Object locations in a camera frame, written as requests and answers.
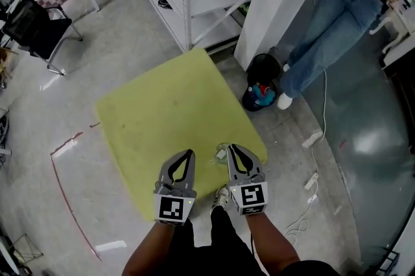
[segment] black pants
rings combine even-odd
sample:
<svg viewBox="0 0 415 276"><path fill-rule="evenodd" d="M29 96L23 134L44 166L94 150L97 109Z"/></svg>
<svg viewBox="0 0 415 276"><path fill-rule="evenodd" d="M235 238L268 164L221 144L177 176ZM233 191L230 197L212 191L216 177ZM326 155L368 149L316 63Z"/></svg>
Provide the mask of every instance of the black pants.
<svg viewBox="0 0 415 276"><path fill-rule="evenodd" d="M264 275L250 249L239 238L228 213L222 207L211 215L212 245L195 247L193 225L187 219L177 226L169 256L160 275Z"/></svg>

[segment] jeans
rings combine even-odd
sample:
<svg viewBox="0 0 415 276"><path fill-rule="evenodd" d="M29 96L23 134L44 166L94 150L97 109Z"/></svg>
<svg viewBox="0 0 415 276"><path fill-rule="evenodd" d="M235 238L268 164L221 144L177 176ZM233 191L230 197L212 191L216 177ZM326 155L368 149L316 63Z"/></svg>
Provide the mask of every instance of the jeans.
<svg viewBox="0 0 415 276"><path fill-rule="evenodd" d="M318 0L309 28L291 52L280 86L298 97L326 68L343 56L380 16L381 0Z"/></svg>
<svg viewBox="0 0 415 276"><path fill-rule="evenodd" d="M184 226L176 226L169 256L157 275L264 276L222 207L214 208L211 222L212 245L205 247L195 247L193 225L189 219Z"/></svg>

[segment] blue jeans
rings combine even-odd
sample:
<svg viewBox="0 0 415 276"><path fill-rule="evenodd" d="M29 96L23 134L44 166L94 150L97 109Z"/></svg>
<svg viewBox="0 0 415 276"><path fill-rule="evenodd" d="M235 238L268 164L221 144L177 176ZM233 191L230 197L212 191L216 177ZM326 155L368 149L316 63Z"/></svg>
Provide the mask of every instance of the blue jeans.
<svg viewBox="0 0 415 276"><path fill-rule="evenodd" d="M284 93L292 98L301 95L358 42L382 7L381 0L318 0L307 32L290 54L290 69L281 78Z"/></svg>

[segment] electrical outlet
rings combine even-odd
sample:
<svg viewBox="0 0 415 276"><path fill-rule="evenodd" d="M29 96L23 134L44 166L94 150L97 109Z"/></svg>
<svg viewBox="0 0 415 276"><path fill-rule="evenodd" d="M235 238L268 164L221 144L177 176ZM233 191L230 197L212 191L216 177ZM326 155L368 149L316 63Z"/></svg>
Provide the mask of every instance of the electrical outlet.
<svg viewBox="0 0 415 276"><path fill-rule="evenodd" d="M309 190L309 189L313 186L313 184L317 181L317 179L318 179L318 174L317 174L317 172L315 172L315 173L311 176L311 178L310 178L310 180L307 182L307 184L305 184L305 185L304 185L304 188L305 188L306 190Z"/></svg>

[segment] white sneaker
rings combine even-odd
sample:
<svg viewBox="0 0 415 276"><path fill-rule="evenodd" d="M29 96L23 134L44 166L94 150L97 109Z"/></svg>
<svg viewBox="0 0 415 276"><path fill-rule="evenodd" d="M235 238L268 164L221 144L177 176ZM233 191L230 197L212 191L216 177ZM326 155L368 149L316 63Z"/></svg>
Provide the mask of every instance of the white sneaker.
<svg viewBox="0 0 415 276"><path fill-rule="evenodd" d="M226 186L223 186L218 191L216 191L215 201L213 202L212 208L210 208L210 213L212 213L214 208L218 206L225 208L229 201L229 195L230 193Z"/></svg>
<svg viewBox="0 0 415 276"><path fill-rule="evenodd" d="M287 94L282 93L277 102L277 107L281 110L286 110L292 104L292 98L290 98Z"/></svg>

